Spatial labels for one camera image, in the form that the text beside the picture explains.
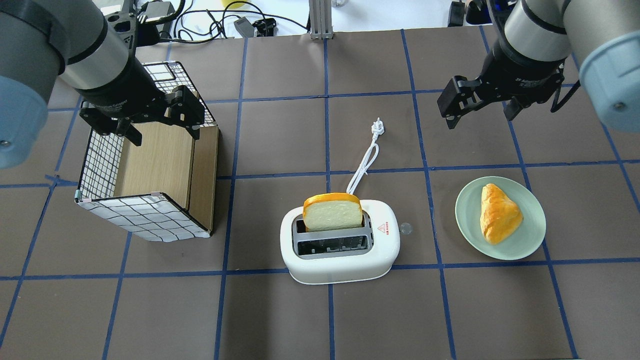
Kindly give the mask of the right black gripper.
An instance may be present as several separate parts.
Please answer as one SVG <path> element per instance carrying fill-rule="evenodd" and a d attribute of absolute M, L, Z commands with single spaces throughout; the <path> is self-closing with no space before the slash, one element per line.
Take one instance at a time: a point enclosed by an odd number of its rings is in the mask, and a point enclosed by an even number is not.
<path fill-rule="evenodd" d="M 565 80 L 562 61 L 538 61 L 515 50 L 494 45 L 478 78 L 453 76 L 438 97 L 437 105 L 448 129 L 453 130 L 462 116 L 478 111 L 489 101 L 508 101 L 503 108 L 507 121 L 513 121 L 530 104 L 550 100 Z"/>

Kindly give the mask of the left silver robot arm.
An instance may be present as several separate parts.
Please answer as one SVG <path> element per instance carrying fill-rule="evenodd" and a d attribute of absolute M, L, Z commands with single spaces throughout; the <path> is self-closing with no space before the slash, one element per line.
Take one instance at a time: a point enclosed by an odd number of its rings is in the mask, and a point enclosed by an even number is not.
<path fill-rule="evenodd" d="M 57 78 L 83 98 L 80 116 L 101 136 L 142 145 L 136 124 L 180 126 L 198 140 L 205 107 L 185 85 L 158 89 L 137 59 L 138 46 L 161 40 L 185 3 L 164 16 L 137 13 L 126 0 L 103 14 L 91 0 L 3 0 L 1 18 L 1 168 L 29 158 L 48 118 Z"/>

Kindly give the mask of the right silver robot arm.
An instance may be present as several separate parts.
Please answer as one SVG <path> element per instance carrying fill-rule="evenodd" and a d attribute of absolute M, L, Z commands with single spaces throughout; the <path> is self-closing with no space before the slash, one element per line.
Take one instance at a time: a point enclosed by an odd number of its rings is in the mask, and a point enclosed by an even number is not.
<path fill-rule="evenodd" d="M 437 100 L 449 129 L 462 116 L 505 101 L 514 120 L 553 100 L 557 112 L 582 87 L 601 123 L 637 133 L 640 5 L 637 0 L 487 1 L 497 39 L 480 75 L 456 75 Z"/>

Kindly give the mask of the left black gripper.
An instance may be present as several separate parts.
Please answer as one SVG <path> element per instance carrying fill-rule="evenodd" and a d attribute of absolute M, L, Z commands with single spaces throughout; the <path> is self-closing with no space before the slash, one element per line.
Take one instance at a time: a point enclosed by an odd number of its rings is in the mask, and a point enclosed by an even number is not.
<path fill-rule="evenodd" d="M 117 133 L 134 146 L 142 145 L 142 133 L 134 124 L 159 122 L 179 126 L 198 141 L 205 123 L 205 107 L 199 96 L 185 85 L 166 95 L 150 75 L 124 75 L 94 89 L 80 89 L 83 99 L 92 105 L 80 110 L 80 116 L 99 135 Z"/>

